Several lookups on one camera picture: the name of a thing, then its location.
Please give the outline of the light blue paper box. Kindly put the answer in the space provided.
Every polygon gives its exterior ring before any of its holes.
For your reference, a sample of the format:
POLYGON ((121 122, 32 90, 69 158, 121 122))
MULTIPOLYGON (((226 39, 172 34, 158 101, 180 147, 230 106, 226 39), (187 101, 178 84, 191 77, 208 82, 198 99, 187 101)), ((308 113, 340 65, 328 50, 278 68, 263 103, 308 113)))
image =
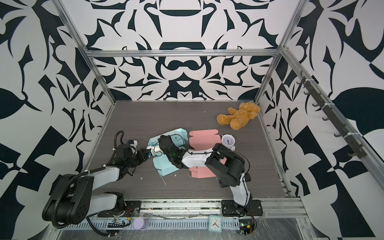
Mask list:
POLYGON ((147 149, 151 149, 154 166, 161 176, 187 168, 182 163, 187 142, 187 131, 182 128, 149 139, 147 149))

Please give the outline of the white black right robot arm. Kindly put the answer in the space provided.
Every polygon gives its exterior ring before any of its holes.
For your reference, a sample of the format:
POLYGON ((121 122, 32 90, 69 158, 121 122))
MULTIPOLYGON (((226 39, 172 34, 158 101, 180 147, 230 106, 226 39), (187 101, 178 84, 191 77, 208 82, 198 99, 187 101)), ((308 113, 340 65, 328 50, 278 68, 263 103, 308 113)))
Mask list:
POLYGON ((246 184, 245 160, 241 155, 217 143, 213 148, 201 151, 182 149, 170 135, 161 135, 160 150, 178 169, 207 167, 233 194, 235 207, 240 215, 246 214, 252 205, 252 194, 246 184))

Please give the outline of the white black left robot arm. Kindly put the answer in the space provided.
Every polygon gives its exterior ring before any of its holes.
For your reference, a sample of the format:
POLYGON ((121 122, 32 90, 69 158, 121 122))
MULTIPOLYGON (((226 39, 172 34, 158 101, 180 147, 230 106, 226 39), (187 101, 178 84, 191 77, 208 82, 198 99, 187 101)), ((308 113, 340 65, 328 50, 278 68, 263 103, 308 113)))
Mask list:
POLYGON ((100 187, 132 176, 138 166, 152 155, 150 149, 138 149, 137 141, 123 140, 124 131, 114 137, 111 158, 102 167, 80 174, 60 177, 42 212, 42 219, 57 229, 81 223, 101 212, 114 211, 122 215, 127 206, 122 193, 106 192, 94 195, 100 187))

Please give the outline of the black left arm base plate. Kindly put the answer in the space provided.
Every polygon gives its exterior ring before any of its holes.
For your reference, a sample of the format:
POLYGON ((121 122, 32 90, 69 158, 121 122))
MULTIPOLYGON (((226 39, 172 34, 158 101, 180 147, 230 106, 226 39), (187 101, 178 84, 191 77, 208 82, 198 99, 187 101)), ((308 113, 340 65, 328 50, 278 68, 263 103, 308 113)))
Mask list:
POLYGON ((125 201, 122 207, 98 213, 99 218, 130 218, 137 217, 141 212, 141 201, 125 201))

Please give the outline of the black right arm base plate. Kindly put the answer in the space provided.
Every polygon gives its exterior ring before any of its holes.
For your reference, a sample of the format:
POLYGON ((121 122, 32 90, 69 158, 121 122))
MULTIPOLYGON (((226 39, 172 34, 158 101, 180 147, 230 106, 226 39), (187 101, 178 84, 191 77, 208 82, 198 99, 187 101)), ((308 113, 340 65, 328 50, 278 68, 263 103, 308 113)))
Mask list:
POLYGON ((221 201, 222 215, 225 217, 241 217, 263 215, 264 211, 260 200, 250 200, 246 207, 236 204, 234 200, 222 200, 221 201))

